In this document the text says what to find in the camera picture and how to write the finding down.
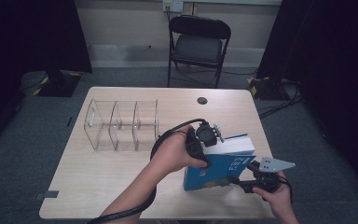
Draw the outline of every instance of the clear plastic organizer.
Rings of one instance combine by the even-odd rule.
[[[158,138],[158,101],[89,103],[84,130],[94,150],[151,150]]]

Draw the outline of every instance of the forearm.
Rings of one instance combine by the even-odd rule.
[[[144,203],[158,182],[167,175],[155,162],[149,162],[132,183],[103,211],[102,216],[132,209]],[[137,223],[141,213],[110,223]]]

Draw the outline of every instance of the human hand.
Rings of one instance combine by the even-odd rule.
[[[186,166],[205,167],[205,161],[190,157],[186,151],[186,133],[191,125],[178,129],[159,146],[152,158],[153,163],[166,172],[166,175]]]
[[[285,178],[282,171],[278,172],[278,175]],[[268,201],[272,214],[279,219],[281,223],[298,223],[292,208],[289,186],[281,184],[273,193],[269,193],[260,188],[253,188],[253,192]]]

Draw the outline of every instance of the black curtain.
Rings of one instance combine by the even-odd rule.
[[[271,76],[300,83],[324,134],[358,174],[358,1],[283,0],[257,73]]]
[[[92,73],[73,0],[0,0],[0,113],[30,71]]]

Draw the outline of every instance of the chair backrest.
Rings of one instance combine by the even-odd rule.
[[[170,33],[184,35],[199,35],[226,40],[231,37],[231,29],[223,21],[189,15],[172,18],[169,29]]]

